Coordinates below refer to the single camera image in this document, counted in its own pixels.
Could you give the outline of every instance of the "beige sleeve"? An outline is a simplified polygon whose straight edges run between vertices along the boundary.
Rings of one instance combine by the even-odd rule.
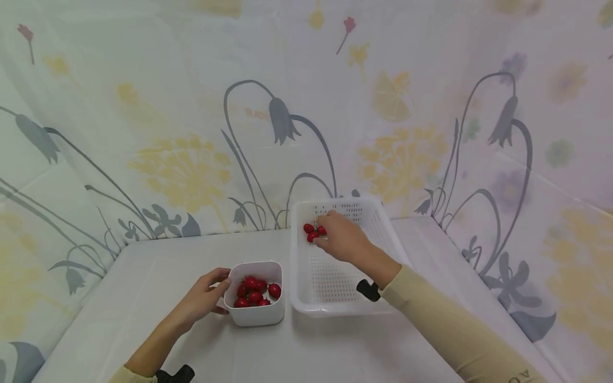
[[[465,382],[545,383],[521,355],[407,266],[381,291]]]
[[[125,366],[121,366],[111,380],[109,380],[109,383],[158,383],[158,378],[156,376],[143,377],[136,375]]]

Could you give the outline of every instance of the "left hand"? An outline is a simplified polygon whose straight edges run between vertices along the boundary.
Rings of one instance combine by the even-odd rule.
[[[217,302],[230,287],[229,274],[229,268],[216,268],[209,274],[201,276],[181,302],[168,314],[166,320],[186,333],[194,323],[210,312],[228,315],[228,310],[219,307]]]

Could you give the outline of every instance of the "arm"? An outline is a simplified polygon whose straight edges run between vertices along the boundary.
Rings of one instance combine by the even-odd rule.
[[[464,307],[436,290],[410,268],[370,243],[336,212],[319,218],[328,240],[319,247],[350,262],[374,280],[381,295],[401,311],[466,382],[544,383],[544,378],[513,348]]]
[[[230,287],[229,273],[230,269],[217,268],[201,276],[109,383],[156,383],[155,373],[162,368],[181,335],[210,312],[228,314],[226,309],[217,306],[217,301]]]

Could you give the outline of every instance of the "black handle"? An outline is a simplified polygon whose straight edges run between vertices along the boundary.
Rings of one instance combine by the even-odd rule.
[[[360,283],[357,284],[356,290],[372,302],[381,299],[377,283],[373,282],[373,284],[370,284],[366,279],[361,280]]]
[[[190,366],[183,365],[174,376],[162,370],[159,370],[155,376],[158,377],[158,383],[189,383],[196,374]]]

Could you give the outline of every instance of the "floral backdrop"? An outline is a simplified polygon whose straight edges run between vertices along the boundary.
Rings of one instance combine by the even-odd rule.
[[[610,381],[613,1],[5,3],[0,383],[127,244],[366,194],[436,219],[564,380]]]

